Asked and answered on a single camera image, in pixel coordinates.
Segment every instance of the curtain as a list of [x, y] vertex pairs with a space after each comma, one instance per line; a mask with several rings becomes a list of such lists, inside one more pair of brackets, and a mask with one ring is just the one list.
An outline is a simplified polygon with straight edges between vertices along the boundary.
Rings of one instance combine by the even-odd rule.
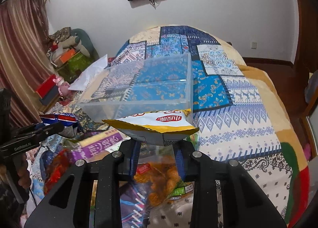
[[12, 92], [12, 126], [40, 121], [35, 90], [54, 73], [47, 44], [44, 0], [8, 0], [0, 5], [0, 87]]

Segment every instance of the person's hand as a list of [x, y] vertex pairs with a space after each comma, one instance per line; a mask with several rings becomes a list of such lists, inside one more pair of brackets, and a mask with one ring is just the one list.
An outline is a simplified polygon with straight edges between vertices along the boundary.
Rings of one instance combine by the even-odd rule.
[[[17, 173], [20, 177], [18, 183], [23, 188], [27, 189], [31, 185], [31, 179], [30, 179], [30, 172], [28, 171], [28, 161], [26, 160], [26, 154], [22, 155], [22, 163], [21, 167], [17, 169]], [[5, 165], [0, 165], [0, 178], [5, 182], [7, 182], [7, 179], [5, 177], [5, 174], [7, 173], [7, 168]]]

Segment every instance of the patterned bedspread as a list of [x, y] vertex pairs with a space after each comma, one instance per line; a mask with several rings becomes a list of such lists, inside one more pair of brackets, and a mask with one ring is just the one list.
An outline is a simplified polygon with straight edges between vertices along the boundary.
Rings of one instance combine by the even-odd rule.
[[[199, 150], [210, 158], [235, 158], [270, 198], [287, 224], [294, 224], [307, 205], [306, 159], [287, 112], [267, 74], [247, 67], [224, 41], [188, 26], [156, 27], [128, 40], [111, 65], [190, 53], [194, 73], [193, 123], [200, 128]], [[80, 109], [58, 106], [83, 116]], [[218, 193], [219, 227], [223, 227]], [[189, 227], [192, 198], [174, 208], [150, 213], [148, 227]]]

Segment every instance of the red box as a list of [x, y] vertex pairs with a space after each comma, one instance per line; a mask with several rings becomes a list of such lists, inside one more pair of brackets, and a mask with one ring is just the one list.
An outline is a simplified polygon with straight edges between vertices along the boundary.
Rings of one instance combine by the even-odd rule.
[[53, 79], [56, 79], [56, 75], [51, 75], [47, 80], [45, 80], [36, 90], [36, 93], [40, 96], [41, 99], [46, 96], [46, 94], [55, 86]]

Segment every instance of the metal screw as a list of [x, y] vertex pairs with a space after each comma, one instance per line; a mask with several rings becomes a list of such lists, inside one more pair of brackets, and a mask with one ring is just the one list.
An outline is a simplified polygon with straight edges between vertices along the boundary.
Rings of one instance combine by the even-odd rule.
[[202, 153], [200, 151], [194, 151], [192, 153], [192, 155], [195, 157], [195, 158], [200, 158], [202, 156]]
[[238, 166], [238, 164], [239, 164], [238, 161], [237, 161], [237, 160], [234, 160], [234, 159], [230, 160], [229, 163], [230, 163], [230, 165], [233, 166], [233, 167]]
[[120, 157], [121, 156], [121, 152], [120, 151], [112, 152], [112, 156], [115, 157], [115, 158]]
[[79, 159], [76, 161], [76, 166], [82, 166], [85, 163], [85, 161], [83, 159]]

